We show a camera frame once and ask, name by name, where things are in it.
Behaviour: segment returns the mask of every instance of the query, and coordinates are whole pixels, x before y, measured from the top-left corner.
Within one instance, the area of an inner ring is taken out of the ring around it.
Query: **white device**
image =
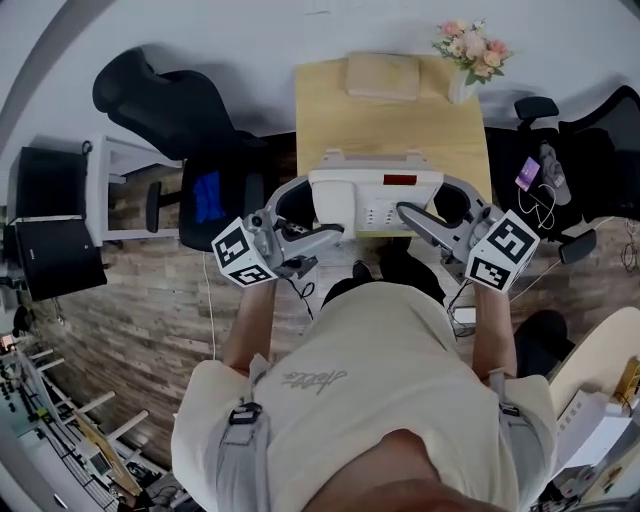
[[[438,216],[426,209],[432,200]],[[502,293],[540,242],[514,212],[504,214],[469,183],[434,171],[417,151],[345,156],[331,150],[262,209],[230,222],[212,249],[220,272],[246,287],[300,278],[324,248],[358,233],[408,231],[441,248],[442,264],[458,282],[470,279]]]
[[[419,151],[405,155],[344,155],[333,149],[309,173],[320,224],[339,224],[342,239],[357,233],[411,231],[397,211],[399,202],[426,208],[442,185]]]
[[[629,414],[620,404],[609,402],[606,394],[578,390],[557,422],[554,474],[598,464],[630,423]]]

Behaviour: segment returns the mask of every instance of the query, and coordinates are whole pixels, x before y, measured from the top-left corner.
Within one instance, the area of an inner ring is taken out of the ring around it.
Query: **strap buckle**
[[[229,425],[253,425],[261,413],[262,406],[255,402],[238,405],[229,415]]]
[[[520,409],[518,409],[515,405],[500,404],[500,410],[507,416],[520,416]]]

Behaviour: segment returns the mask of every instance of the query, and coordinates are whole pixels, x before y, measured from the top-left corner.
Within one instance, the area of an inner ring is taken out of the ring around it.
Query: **beige t-shirt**
[[[370,283],[331,301],[305,344],[255,389],[271,422],[272,510],[300,512],[339,469],[399,429],[422,438],[446,485],[507,510],[526,509],[542,486],[518,496],[498,397],[459,359],[454,343],[442,306],[414,288]],[[217,510],[214,476],[204,471],[209,435],[246,386],[235,371],[205,361],[176,418],[173,471],[208,511]],[[507,381],[506,394],[545,426],[537,434],[550,478],[556,436],[546,380]]]

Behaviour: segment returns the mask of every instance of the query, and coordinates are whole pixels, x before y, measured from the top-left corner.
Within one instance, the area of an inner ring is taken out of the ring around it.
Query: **sticker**
[[[487,237],[487,241],[515,264],[520,263],[529,249],[536,243],[534,237],[525,232],[511,219],[505,219]]]
[[[498,290],[502,290],[504,288],[504,285],[507,283],[510,276],[511,272],[508,270],[477,257],[473,260],[471,272],[469,274],[469,277],[472,279],[485,283]]]
[[[260,265],[252,265],[249,268],[229,272],[228,277],[236,281],[240,286],[251,286],[252,284],[273,279],[271,273]]]
[[[218,261],[222,268],[231,265],[238,258],[249,252],[249,244],[240,227],[237,227],[224,238],[215,242],[213,248],[218,255]]]

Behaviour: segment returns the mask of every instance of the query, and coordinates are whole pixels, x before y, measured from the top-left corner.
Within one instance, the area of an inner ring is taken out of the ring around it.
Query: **vase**
[[[451,103],[464,103],[471,98],[473,94],[475,94],[480,82],[473,82],[471,85],[467,85],[468,76],[468,71],[459,69],[451,78],[448,94],[448,98]]]

